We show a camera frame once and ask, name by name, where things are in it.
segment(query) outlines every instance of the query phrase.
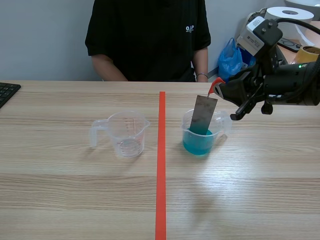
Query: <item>white paper roll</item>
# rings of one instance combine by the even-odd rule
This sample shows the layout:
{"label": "white paper roll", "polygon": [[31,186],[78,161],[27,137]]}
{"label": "white paper roll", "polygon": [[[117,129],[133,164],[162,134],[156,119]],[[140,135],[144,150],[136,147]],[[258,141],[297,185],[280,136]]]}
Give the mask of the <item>white paper roll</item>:
{"label": "white paper roll", "polygon": [[[296,19],[306,23],[311,23],[314,18],[313,13],[293,7],[271,7],[266,11],[265,19],[279,19],[279,18],[289,18]],[[306,28],[302,26],[297,26],[292,23],[282,22],[279,24],[279,28],[283,32],[283,37],[289,40],[299,40],[302,45],[312,45],[313,43],[308,41],[304,36]]]}

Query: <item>measuring cup with blue liquid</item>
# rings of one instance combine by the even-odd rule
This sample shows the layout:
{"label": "measuring cup with blue liquid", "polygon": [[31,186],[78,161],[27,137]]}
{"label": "measuring cup with blue liquid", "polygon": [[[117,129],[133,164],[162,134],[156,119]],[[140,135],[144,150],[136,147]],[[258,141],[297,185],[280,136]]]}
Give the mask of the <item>measuring cup with blue liquid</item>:
{"label": "measuring cup with blue liquid", "polygon": [[193,114],[194,110],[190,110],[182,118],[183,146],[194,155],[205,155],[211,151],[219,133],[227,135],[231,131],[232,120],[225,111],[214,113],[206,135],[199,135],[190,131]]}

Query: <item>keyboard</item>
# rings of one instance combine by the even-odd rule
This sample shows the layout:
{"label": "keyboard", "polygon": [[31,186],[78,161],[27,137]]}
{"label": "keyboard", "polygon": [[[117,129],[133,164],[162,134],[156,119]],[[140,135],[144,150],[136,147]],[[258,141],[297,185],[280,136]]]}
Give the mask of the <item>keyboard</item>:
{"label": "keyboard", "polygon": [[0,108],[21,88],[18,84],[0,82]]}

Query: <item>person's arm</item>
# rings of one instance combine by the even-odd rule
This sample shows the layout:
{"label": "person's arm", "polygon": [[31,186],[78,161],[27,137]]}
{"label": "person's arm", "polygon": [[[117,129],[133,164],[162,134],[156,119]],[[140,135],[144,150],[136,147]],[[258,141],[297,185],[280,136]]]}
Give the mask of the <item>person's arm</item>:
{"label": "person's arm", "polygon": [[208,48],[198,50],[194,53],[192,64],[195,69],[195,74],[201,74],[197,77],[196,81],[198,83],[207,83],[208,78]]}
{"label": "person's arm", "polygon": [[122,72],[114,65],[112,59],[106,55],[98,54],[92,56],[95,71],[105,81],[127,82]]}
{"label": "person's arm", "polygon": [[105,81],[128,81],[113,60],[117,55],[117,18],[112,0],[95,0],[85,45],[95,71]]}
{"label": "person's arm", "polygon": [[[211,36],[207,21],[207,11],[205,0],[198,0],[198,21],[195,30],[195,45],[193,66],[195,74],[208,74],[208,46],[211,44]],[[207,83],[205,75],[199,75],[197,81]]]}

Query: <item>plastic measuring cup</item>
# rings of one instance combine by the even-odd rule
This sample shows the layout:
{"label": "plastic measuring cup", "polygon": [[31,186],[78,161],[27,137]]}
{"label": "plastic measuring cup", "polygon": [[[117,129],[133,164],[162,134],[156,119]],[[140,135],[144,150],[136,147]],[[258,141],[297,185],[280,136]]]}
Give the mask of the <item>plastic measuring cup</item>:
{"label": "plastic measuring cup", "polygon": [[116,113],[104,120],[94,121],[90,129],[91,147],[97,146],[97,131],[105,131],[111,138],[115,152],[125,158],[140,155],[145,148],[145,129],[150,126],[146,118],[135,111]]}
{"label": "plastic measuring cup", "polygon": [[194,155],[205,155],[211,151],[220,132],[227,134],[231,130],[232,120],[225,111],[217,112],[213,114],[206,135],[199,135],[189,130],[193,114],[194,110],[190,110],[182,118],[183,146]]}

